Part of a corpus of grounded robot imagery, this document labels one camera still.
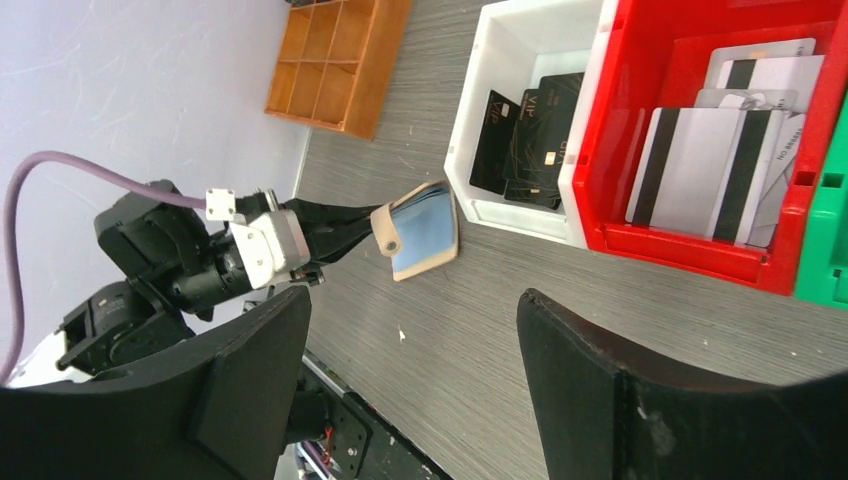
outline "black magnetic stripe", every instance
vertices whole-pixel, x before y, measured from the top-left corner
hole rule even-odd
[[[639,190],[639,199],[636,201],[636,211],[633,213],[633,224],[648,226],[654,214],[654,206],[657,203],[657,194],[660,191],[660,183],[665,172],[665,164],[668,161],[668,152],[671,150],[671,141],[674,139],[674,130],[677,128],[677,119],[680,118],[679,108],[665,108],[660,113],[657,123],[657,131],[654,135],[654,144],[651,146],[651,155],[648,157],[648,166],[645,168],[645,176],[642,178],[642,189]]]
[[[746,89],[751,85],[751,78],[754,76],[754,67],[757,66],[756,60],[737,60],[730,67],[730,77],[727,79],[727,87]]]
[[[727,188],[724,191],[718,222],[713,233],[715,240],[736,241],[736,233],[739,231],[739,224],[742,223],[742,213],[751,191],[751,181],[754,179],[754,171],[757,169],[757,160],[763,148],[763,140],[770,119],[770,111],[748,112],[745,117],[739,147],[733,158],[730,178],[727,180]]]

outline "black card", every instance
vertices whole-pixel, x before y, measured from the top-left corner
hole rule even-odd
[[[523,165],[517,179],[535,183],[538,188],[557,189],[582,83],[582,73],[542,78],[539,85],[545,105],[542,130],[534,154],[528,157],[530,161]]]
[[[521,99],[521,112],[512,134],[504,167],[503,178],[507,181],[517,180],[519,173],[534,161],[546,110],[539,101],[539,93],[539,89],[525,90]]]
[[[468,183],[497,194],[504,193],[506,180],[503,178],[503,170],[519,113],[515,102],[494,90],[489,93],[480,142],[477,144]]]
[[[521,180],[508,180],[504,199],[514,202],[540,205],[542,207],[556,210],[561,203],[559,189],[536,188],[532,183]]]

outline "table surface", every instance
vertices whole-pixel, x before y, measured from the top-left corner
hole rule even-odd
[[[482,0],[414,2],[373,143],[315,131],[298,196],[366,205],[444,178]],[[458,260],[403,283],[370,238],[312,289],[309,348],[454,478],[545,478],[515,332],[538,288],[670,357],[778,384],[845,369],[848,314],[462,223]]]

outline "wooden compartment tray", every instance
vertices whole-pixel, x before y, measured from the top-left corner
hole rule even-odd
[[[371,140],[410,0],[331,0],[294,7],[265,112]]]

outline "wire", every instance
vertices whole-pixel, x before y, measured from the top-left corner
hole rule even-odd
[[[206,200],[192,198],[178,193],[164,192],[149,185],[138,183],[88,160],[62,152],[38,152],[24,159],[12,174],[6,190],[6,202],[3,207],[5,226],[4,248],[6,251],[6,275],[9,280],[9,295],[12,301],[12,346],[0,369],[0,384],[5,385],[21,356],[24,344],[24,294],[21,285],[20,263],[18,261],[17,210],[18,197],[24,180],[36,166],[45,162],[56,162],[76,167],[96,177],[100,177],[131,192],[153,200],[177,207],[206,209]]]
[[[315,462],[312,466],[317,467],[320,470],[320,474],[322,474],[326,478],[332,478],[332,473],[330,473],[330,467],[324,465],[322,462],[323,454],[319,450],[320,447],[316,446],[312,442],[302,442],[300,444],[303,447],[303,450],[309,455],[310,458]]]
[[[329,467],[330,464],[333,462],[332,458],[330,458],[330,445],[333,441],[333,427],[325,428],[324,436],[327,437],[327,442],[325,444],[327,446],[326,448],[324,448],[324,455],[321,456],[321,462],[323,462],[324,465]]]
[[[294,466],[297,468],[298,478],[299,480],[306,480],[306,461],[300,456],[297,446],[295,446],[294,450]]]

